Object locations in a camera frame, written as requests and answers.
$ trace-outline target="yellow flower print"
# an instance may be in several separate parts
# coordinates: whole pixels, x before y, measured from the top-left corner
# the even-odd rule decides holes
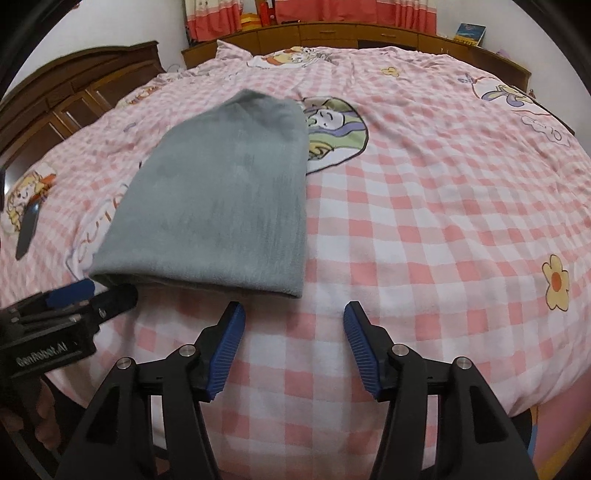
[[[542,271],[548,281],[546,303],[550,310],[558,307],[563,312],[569,309],[569,273],[562,269],[562,262],[556,255],[550,256],[550,263],[542,265]]]
[[[381,72],[384,75],[391,75],[392,77],[400,77],[400,71],[394,67],[388,67],[387,69],[382,69]]]

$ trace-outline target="wrinkled bedding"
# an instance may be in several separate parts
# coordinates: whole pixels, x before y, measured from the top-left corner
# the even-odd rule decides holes
[[[132,92],[7,198],[1,304],[83,278],[162,136],[244,88],[294,99],[306,114],[302,299],[143,290],[137,309],[102,326],[96,355],[50,374],[71,398],[87,404],[118,358],[163,358],[239,300],[245,336],[224,392],[203,406],[220,468],[261,480],[365,479],[387,405],[363,389],[342,326],[349,301],[425,358],[471,358],[510,414],[591,365],[591,160],[499,79],[395,47],[253,58],[220,44],[215,59]],[[19,202],[52,175],[35,240],[16,262]],[[432,403],[426,465],[435,441]]]

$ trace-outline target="wooden headboard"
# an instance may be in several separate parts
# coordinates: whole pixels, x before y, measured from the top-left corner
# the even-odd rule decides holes
[[[50,149],[163,72],[152,41],[82,50],[27,77],[0,102],[0,196]]]

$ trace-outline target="blue gripper pad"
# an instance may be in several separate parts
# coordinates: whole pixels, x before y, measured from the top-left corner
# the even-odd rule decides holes
[[[345,307],[343,324],[349,345],[357,362],[363,386],[374,398],[377,398],[382,390],[382,384],[379,380],[378,360],[369,346],[367,337],[350,303]]]
[[[91,299],[95,295],[95,283],[85,278],[76,283],[66,285],[48,293],[46,304],[52,310],[62,309],[83,300]]]
[[[209,380],[206,391],[210,400],[213,400],[226,384],[245,325],[246,313],[242,305],[238,304],[209,364]]]

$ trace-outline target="metal screw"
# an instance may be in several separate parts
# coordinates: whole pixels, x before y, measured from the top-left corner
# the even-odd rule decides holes
[[[470,370],[472,368],[472,362],[467,359],[465,356],[461,356],[456,360],[457,366],[459,366],[462,370]]]
[[[181,356],[193,356],[195,355],[195,352],[197,351],[197,349],[195,348],[194,345],[183,345],[178,352],[181,354]]]
[[[408,355],[409,352],[410,352],[410,350],[408,349],[408,347],[406,345],[401,344],[401,343],[397,343],[396,345],[394,345],[392,347],[392,353],[394,355],[406,356],[406,355]]]
[[[117,360],[117,368],[119,370],[125,370],[129,367],[131,367],[131,358],[129,358],[128,356],[119,358],[119,360]]]

